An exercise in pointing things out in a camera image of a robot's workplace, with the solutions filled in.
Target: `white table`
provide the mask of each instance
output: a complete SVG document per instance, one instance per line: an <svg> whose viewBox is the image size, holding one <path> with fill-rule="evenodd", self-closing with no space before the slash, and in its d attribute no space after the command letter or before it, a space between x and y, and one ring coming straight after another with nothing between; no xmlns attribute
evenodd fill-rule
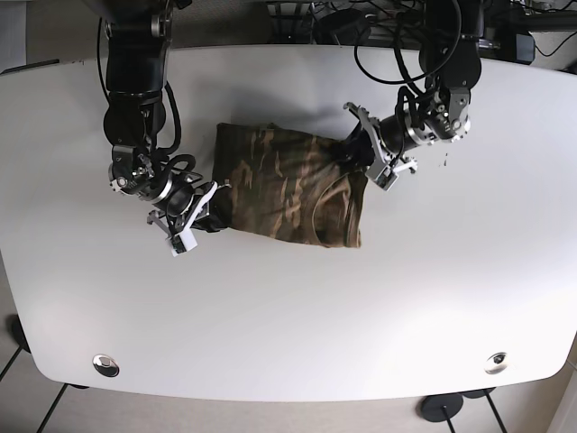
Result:
<svg viewBox="0 0 577 433"><path fill-rule="evenodd" d="M406 53L413 72L417 55ZM392 51L362 51L397 77ZM54 381L231 401L457 392L557 372L577 329L577 79L483 62L466 140L370 184L360 250L227 230L173 258L150 208L108 187L93 61L0 78L0 247L38 368ZM344 138L352 101L393 113L349 48L171 53L183 152L209 174L218 122ZM172 123L161 133L172 138ZM507 352L510 366L484 371ZM119 363L115 378L93 356Z"/></svg>

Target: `camouflage shirt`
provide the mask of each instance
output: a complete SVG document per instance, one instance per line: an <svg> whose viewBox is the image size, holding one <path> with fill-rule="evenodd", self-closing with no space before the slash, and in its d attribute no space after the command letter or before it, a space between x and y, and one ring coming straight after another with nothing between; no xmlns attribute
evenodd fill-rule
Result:
<svg viewBox="0 0 577 433"><path fill-rule="evenodd" d="M367 179L331 152L342 142L297 131L220 124L213 199L231 228L282 241L359 247Z"/></svg>

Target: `grey floor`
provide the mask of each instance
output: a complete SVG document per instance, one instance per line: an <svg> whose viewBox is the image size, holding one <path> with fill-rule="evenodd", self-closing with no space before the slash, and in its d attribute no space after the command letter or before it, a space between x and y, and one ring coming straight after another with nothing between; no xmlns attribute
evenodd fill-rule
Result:
<svg viewBox="0 0 577 433"><path fill-rule="evenodd" d="M270 22L262 4L197 0L175 16L174 47L267 43ZM97 18L78 0L36 0L28 5L28 62L74 61L95 57ZM536 35L547 52L565 35ZM550 59L537 55L535 66L561 69L577 60L577 37ZM0 261L0 319L16 312ZM15 349L0 324L0 366ZM573 350L571 358L577 358ZM572 371L552 378L502 387L494 400L510 433L545 433L563 397ZM32 358L22 354L0 386L0 432L36 431L59 383L44 378ZM428 424L415 408L421 398L348 403L239 403L194 401L103 390L69 389L46 433L191 432L191 433L445 433L446 425ZM486 401L467 401L455 418L457 431L498 431Z"/></svg>

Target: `folded shirt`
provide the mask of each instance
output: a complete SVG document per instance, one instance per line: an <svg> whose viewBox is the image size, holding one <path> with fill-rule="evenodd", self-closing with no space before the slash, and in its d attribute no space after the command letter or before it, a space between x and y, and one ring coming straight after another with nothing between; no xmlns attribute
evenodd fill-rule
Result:
<svg viewBox="0 0 577 433"><path fill-rule="evenodd" d="M213 201L231 228L281 241L361 246L367 178L334 157L342 142L274 124L217 126Z"/></svg>

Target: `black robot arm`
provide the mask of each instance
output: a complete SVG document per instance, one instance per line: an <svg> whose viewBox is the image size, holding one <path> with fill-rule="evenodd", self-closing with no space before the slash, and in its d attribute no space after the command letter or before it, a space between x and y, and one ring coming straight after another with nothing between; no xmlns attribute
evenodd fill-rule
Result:
<svg viewBox="0 0 577 433"><path fill-rule="evenodd" d="M397 18L399 32L404 25L402 14ZM359 123L347 138L343 160L367 167L367 176L385 190L403 170L416 172L417 161L405 152L436 142L454 143L471 126L471 89L481 77L482 1L427 0L422 27L429 36L423 38L419 52L425 89L420 90L416 78L408 75L397 47L402 81L375 78L359 65L365 75L381 83L402 84L395 114L380 121L360 106L345 105Z"/></svg>
<svg viewBox="0 0 577 433"><path fill-rule="evenodd" d="M190 1L85 1L105 20L108 37L105 93L109 107L104 130L112 144L111 186L155 206L147 222L167 233L173 254L189 251L197 245L193 228L224 228L210 211L210 198L218 186L215 182L197 184L202 176L193 171L196 160L192 155L172 156L180 146L179 111L166 80L172 8L185 7ZM157 146L157 135L166 121L163 89L175 121L174 143L167 148Z"/></svg>

